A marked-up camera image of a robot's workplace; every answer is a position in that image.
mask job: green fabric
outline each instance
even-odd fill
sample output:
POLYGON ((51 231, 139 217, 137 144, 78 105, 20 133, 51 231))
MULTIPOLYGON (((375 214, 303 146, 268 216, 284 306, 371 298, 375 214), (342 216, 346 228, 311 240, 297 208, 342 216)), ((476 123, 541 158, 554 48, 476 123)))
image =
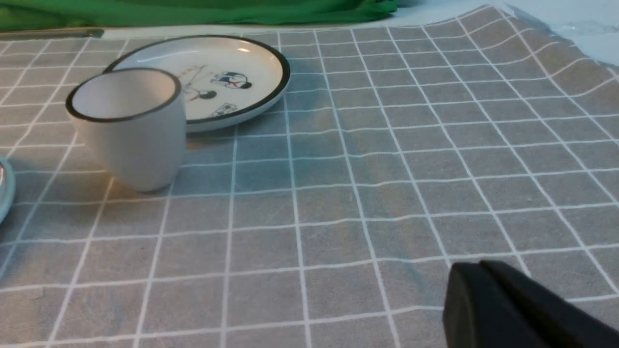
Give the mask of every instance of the green fabric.
POLYGON ((396 9, 397 0, 0 0, 0 30, 367 22, 396 9))

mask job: ceramic cup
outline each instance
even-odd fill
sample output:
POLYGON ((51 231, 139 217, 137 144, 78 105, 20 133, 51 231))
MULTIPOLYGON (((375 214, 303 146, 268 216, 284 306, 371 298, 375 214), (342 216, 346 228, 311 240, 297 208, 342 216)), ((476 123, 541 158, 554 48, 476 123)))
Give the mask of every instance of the ceramic cup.
POLYGON ((175 76, 141 67, 106 72, 77 86, 66 106, 86 146, 120 182, 148 192, 174 180, 186 137, 175 76))

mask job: white plate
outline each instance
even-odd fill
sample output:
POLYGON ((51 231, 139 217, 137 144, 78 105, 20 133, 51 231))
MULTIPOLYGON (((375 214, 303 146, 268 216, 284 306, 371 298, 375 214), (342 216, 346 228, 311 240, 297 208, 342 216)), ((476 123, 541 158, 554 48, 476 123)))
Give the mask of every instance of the white plate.
POLYGON ((15 196, 15 174, 4 158, 0 157, 0 224, 11 208, 15 196))
POLYGON ((166 70, 183 84, 187 132, 232 126, 260 115, 286 91, 290 65, 273 47, 240 37, 165 40, 120 57, 105 71, 166 70))

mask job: black object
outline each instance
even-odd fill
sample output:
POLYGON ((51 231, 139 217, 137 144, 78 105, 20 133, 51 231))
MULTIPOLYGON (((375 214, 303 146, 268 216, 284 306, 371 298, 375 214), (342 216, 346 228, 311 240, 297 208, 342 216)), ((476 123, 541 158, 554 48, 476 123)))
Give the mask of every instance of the black object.
POLYGON ((500 261, 452 266, 443 326, 449 348, 619 347, 619 332, 500 261))

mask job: cup rim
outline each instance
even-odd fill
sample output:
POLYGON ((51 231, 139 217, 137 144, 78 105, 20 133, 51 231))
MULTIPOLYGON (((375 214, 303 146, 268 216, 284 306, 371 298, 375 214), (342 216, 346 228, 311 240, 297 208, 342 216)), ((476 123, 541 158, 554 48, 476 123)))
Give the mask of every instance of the cup rim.
POLYGON ((181 82, 180 80, 178 80, 178 78, 172 74, 170 74, 169 72, 165 71, 165 70, 161 70, 161 69, 155 69, 154 67, 128 67, 126 69, 118 69, 118 70, 114 70, 114 71, 104 71, 99 75, 93 76, 89 79, 87 79, 86 81, 82 82, 81 84, 77 85, 75 88, 73 88, 71 90, 71 92, 69 93, 69 95, 67 96, 67 99, 65 101, 65 106, 67 108, 67 111, 69 112, 69 114, 75 118, 78 118, 80 120, 84 120, 84 121, 89 121, 89 122, 95 122, 95 123, 116 123, 116 122, 123 122, 123 121, 130 121, 130 120, 135 120, 141 117, 144 117, 148 114, 151 114, 155 111, 159 111, 165 107, 167 107, 168 105, 172 104, 180 95, 181 91, 182 91, 182 86, 181 86, 181 82), (166 100, 165 102, 157 105, 156 107, 147 110, 147 111, 143 111, 141 113, 136 113, 135 115, 129 115, 129 116, 124 116, 124 117, 118 117, 118 118, 97 118, 97 117, 91 117, 91 116, 87 116, 84 115, 83 113, 77 111, 75 109, 75 107, 73 106, 73 98, 75 97, 75 94, 77 93, 77 91, 82 88, 85 84, 87 84, 88 82, 97 79, 103 75, 109 75, 109 74, 116 74, 116 73, 120 73, 120 72, 125 72, 125 71, 132 71, 132 70, 141 70, 141 71, 153 71, 153 72, 159 72, 162 73, 166 76, 168 76, 170 79, 172 79, 172 81, 174 82, 174 93, 172 93, 172 96, 166 100))

